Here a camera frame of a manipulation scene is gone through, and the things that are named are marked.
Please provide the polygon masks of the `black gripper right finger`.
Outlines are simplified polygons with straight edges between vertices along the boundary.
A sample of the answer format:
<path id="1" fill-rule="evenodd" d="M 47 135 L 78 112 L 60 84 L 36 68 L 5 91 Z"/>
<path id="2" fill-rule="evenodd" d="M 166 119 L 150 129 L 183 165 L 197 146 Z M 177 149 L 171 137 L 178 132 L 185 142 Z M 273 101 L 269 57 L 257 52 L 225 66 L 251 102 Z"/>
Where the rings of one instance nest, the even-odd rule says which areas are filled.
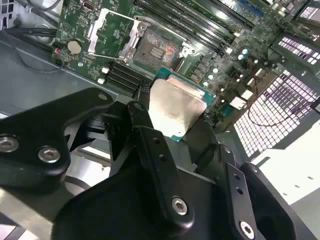
<path id="1" fill-rule="evenodd" d="M 192 116 L 185 134 L 195 172 L 218 188 L 225 228 L 232 240 L 313 240 L 315 235 L 257 166 L 238 164 L 220 143 L 204 113 Z"/>

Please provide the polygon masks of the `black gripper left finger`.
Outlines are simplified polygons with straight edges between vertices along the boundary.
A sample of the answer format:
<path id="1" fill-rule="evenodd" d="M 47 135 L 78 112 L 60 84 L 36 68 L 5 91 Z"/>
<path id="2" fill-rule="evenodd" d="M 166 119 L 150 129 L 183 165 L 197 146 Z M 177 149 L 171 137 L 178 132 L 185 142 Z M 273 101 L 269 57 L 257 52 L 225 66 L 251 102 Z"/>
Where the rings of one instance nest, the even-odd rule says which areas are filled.
<path id="1" fill-rule="evenodd" d="M 0 183 L 6 187 L 50 192 L 62 182 L 71 158 L 65 130 L 99 114 L 123 132 L 116 143 L 133 143 L 127 163 L 149 169 L 155 162 L 173 162 L 163 134 L 153 128 L 145 107 L 136 101 L 113 113 L 115 102 L 97 88 L 87 88 L 7 117 L 0 122 Z"/>

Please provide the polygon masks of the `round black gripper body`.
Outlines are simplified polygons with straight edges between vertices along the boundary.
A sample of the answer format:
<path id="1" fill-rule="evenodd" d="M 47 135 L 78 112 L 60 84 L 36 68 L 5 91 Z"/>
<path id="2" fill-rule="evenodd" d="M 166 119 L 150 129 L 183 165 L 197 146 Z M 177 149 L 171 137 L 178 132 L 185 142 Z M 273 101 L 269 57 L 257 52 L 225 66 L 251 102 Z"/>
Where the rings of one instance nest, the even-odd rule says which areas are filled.
<path id="1" fill-rule="evenodd" d="M 56 217 L 54 240 L 232 240 L 227 165 L 214 184 L 173 162 L 135 164 L 79 194 Z"/>

